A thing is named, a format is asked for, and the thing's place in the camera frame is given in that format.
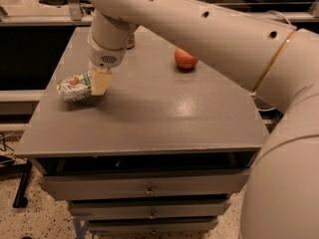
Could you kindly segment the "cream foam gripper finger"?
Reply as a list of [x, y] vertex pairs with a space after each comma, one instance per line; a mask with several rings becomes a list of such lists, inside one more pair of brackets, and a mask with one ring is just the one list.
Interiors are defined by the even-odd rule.
[[93, 96], [102, 96], [109, 87], [113, 74], [108, 68], [101, 68], [89, 63]]

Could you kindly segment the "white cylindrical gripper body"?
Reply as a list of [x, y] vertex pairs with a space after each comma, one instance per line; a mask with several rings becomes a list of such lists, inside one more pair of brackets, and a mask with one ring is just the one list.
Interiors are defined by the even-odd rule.
[[88, 56], [91, 63], [100, 68], [117, 67], [123, 60], [126, 49], [110, 50], [100, 46], [92, 37], [88, 36]]

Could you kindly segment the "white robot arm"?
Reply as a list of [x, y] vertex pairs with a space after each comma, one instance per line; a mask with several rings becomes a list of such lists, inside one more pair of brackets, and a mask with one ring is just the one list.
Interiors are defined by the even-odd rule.
[[89, 0], [103, 19], [141, 25], [280, 110], [247, 181], [240, 239], [319, 239], [319, 59], [315, 33], [196, 0]]

